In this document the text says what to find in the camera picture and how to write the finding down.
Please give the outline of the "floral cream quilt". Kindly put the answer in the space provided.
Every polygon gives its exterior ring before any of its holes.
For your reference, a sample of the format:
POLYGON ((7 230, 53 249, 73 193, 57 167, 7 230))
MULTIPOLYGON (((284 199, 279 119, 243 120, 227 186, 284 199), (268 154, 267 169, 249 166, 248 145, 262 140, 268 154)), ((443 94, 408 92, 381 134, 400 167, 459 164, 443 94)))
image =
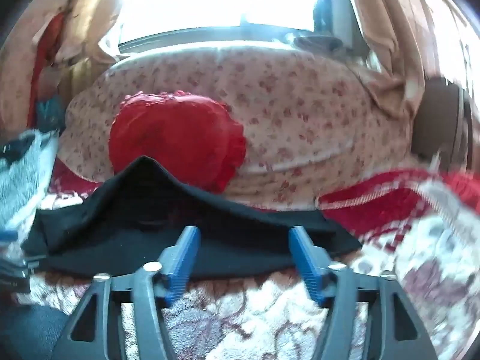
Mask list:
POLYGON ((107 180, 107 141, 120 103, 139 92, 182 90, 224 102, 244 128, 247 157, 228 198, 304 209, 320 194, 417 165, 410 122, 377 105, 382 82, 365 67, 291 48, 206 43, 152 50, 110 67, 72 99, 58 157, 80 177, 107 180))

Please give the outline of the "brown headboard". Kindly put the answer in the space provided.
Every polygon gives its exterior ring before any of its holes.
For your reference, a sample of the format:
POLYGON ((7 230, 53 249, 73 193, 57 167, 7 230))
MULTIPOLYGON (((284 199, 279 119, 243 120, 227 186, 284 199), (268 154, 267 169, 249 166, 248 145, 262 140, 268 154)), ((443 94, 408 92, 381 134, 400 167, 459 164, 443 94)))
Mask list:
POLYGON ((439 169, 473 167, 473 113, 468 92, 443 77, 425 81, 413 122, 412 153, 422 161, 439 159, 439 169))

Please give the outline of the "grey fleece garment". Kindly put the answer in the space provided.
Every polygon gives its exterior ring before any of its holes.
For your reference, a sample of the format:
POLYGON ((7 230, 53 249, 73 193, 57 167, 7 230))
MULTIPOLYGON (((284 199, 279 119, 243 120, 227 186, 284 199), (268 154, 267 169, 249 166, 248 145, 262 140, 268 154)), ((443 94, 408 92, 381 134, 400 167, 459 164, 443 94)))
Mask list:
POLYGON ((27 130, 1 145, 1 231, 17 228, 45 197, 59 145, 57 130, 27 130))

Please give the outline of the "beige curtain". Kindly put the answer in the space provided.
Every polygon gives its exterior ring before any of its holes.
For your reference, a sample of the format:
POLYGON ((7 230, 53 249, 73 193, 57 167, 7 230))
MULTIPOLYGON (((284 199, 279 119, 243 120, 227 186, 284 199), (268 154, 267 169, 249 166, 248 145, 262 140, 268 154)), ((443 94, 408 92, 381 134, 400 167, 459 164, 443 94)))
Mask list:
POLYGON ((400 0, 350 0, 360 32, 379 69, 355 74, 377 105, 396 119, 413 119, 425 91, 421 53, 400 0))

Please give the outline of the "black pants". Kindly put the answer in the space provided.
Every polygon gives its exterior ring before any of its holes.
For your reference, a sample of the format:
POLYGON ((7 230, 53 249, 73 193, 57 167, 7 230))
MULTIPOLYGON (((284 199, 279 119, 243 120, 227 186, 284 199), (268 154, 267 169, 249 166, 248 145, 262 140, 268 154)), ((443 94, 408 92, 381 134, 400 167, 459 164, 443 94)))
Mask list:
POLYGON ((288 233, 306 229, 337 258, 360 242, 320 211, 259 211, 182 184, 142 157, 77 205, 35 214, 22 244, 49 269, 79 277, 125 275, 174 245, 183 229, 200 231, 195 280, 264 275, 292 266, 288 233))

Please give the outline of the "teal bag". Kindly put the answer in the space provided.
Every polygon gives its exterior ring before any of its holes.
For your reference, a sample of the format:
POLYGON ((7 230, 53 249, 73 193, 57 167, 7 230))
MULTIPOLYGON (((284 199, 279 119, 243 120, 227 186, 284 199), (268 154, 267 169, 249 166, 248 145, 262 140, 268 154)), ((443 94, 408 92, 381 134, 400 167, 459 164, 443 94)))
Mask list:
POLYGON ((37 102, 36 117, 36 127, 42 133, 62 133, 65 129, 65 107, 61 97, 55 94, 47 100, 37 102))

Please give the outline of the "red heart-shaped frilly cushion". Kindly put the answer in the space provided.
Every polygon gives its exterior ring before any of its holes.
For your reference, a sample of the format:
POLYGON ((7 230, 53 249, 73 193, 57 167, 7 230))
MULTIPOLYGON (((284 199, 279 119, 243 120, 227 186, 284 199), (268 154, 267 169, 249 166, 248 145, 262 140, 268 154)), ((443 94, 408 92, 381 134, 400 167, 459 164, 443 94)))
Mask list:
POLYGON ((127 96, 108 140, 115 173, 142 156, 179 181, 221 193, 247 154, 242 125, 222 102, 188 92, 127 96))

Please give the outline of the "red and cream plush blanket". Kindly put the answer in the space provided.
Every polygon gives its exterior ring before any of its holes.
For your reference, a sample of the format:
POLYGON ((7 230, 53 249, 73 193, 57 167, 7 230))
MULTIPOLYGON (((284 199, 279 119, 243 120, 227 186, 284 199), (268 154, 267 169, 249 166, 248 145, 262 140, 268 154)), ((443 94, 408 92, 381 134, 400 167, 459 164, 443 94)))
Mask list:
MULTIPOLYGON (((40 210, 83 203, 87 185, 53 193, 40 210)), ((361 244, 337 257, 367 275, 393 272, 430 334, 441 359, 463 359, 479 333, 479 179, 398 169, 320 194, 312 207, 259 211, 320 211, 361 244)), ((91 277, 47 268, 16 295, 22 305, 69 314, 91 277)), ((195 280, 167 311, 180 359, 308 359, 326 321, 292 267, 248 277, 195 280)))

